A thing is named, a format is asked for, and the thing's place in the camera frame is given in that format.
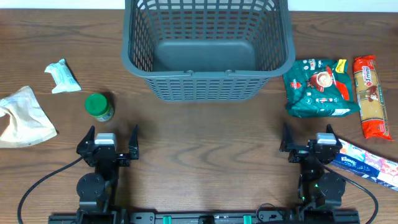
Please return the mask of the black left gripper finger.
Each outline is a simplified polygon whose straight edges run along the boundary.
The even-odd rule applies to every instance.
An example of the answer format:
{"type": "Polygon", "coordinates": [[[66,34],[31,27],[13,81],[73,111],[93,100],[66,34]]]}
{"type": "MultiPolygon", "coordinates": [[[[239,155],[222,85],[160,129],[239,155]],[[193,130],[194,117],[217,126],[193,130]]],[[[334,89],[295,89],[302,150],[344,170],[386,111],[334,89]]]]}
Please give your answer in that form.
{"type": "Polygon", "coordinates": [[[128,143],[130,160],[139,159],[138,125],[135,125],[128,143]]]}
{"type": "Polygon", "coordinates": [[[95,141],[95,127],[91,126],[85,137],[80,141],[80,143],[76,147],[76,153],[79,155],[85,155],[90,147],[94,144],[95,141]]]}

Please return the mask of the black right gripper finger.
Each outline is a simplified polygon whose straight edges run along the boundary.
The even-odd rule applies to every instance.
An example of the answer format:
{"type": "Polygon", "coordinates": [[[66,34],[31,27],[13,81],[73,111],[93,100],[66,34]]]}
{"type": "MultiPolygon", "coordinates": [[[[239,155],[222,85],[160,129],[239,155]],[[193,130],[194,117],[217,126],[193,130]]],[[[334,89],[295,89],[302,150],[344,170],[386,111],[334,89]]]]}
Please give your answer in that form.
{"type": "Polygon", "coordinates": [[[290,152],[293,149],[294,140],[291,129],[287,123],[284,123],[282,129],[282,140],[280,143],[280,152],[290,152]]]}
{"type": "Polygon", "coordinates": [[[343,147],[341,141],[339,140],[338,136],[335,134],[331,124],[327,124],[326,126],[326,133],[333,138],[335,142],[335,146],[341,149],[343,147]]]}

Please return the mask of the blue Kleenex tissue pack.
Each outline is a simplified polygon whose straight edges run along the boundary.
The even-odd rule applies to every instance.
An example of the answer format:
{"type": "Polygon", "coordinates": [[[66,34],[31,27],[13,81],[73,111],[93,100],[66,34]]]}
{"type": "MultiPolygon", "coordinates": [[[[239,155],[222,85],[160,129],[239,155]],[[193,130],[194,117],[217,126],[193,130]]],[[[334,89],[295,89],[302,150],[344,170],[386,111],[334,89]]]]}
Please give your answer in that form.
{"type": "Polygon", "coordinates": [[[340,139],[342,148],[331,164],[397,191],[397,163],[340,139]]]}

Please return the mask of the green coffee sachet bag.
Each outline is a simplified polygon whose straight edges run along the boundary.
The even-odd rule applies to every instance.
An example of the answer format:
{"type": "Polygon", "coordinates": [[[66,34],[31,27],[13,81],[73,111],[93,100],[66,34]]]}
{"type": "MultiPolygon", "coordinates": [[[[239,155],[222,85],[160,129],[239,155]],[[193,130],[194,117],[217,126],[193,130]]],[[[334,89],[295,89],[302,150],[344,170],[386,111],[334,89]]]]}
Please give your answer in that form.
{"type": "Polygon", "coordinates": [[[341,117],[359,111],[346,59],[296,60],[283,79],[291,116],[341,117]]]}

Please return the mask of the red spaghetti pasta packet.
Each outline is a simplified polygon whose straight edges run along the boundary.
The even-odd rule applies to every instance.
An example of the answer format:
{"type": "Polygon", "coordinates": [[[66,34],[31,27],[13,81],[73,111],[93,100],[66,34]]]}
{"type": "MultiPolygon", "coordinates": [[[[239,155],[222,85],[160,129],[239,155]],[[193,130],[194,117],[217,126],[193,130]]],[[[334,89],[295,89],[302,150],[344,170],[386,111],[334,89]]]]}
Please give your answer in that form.
{"type": "Polygon", "coordinates": [[[384,95],[376,71],[376,56],[355,58],[353,74],[364,137],[392,140],[384,95]]]}

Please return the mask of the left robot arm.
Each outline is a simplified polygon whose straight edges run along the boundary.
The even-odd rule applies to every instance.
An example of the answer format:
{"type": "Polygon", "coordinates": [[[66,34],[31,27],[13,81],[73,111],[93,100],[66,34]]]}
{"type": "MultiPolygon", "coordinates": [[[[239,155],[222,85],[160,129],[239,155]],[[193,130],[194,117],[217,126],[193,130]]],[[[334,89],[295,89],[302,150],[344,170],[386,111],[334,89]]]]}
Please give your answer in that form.
{"type": "Polygon", "coordinates": [[[119,169],[129,167],[132,160],[139,158],[137,135],[138,127],[135,126],[127,153],[116,151],[115,134],[96,134],[94,126],[80,141],[76,153],[95,171],[81,177],[76,186],[80,197],[78,223],[129,223],[127,210],[116,206],[115,198],[119,169]]]}

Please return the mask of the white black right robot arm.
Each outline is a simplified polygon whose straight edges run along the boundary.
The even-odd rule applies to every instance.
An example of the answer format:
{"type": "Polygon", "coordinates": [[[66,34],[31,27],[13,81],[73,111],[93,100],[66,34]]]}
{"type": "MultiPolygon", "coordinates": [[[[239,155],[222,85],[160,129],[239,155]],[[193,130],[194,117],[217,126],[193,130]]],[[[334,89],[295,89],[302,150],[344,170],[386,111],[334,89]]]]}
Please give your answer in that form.
{"type": "Polygon", "coordinates": [[[283,125],[280,152],[288,152],[288,161],[300,165],[298,197],[302,204],[291,219],[303,223],[338,223],[336,208],[342,204],[346,181],[327,172],[325,166],[336,159],[342,144],[330,125],[324,133],[317,133],[307,145],[295,143],[292,131],[283,125]]]}

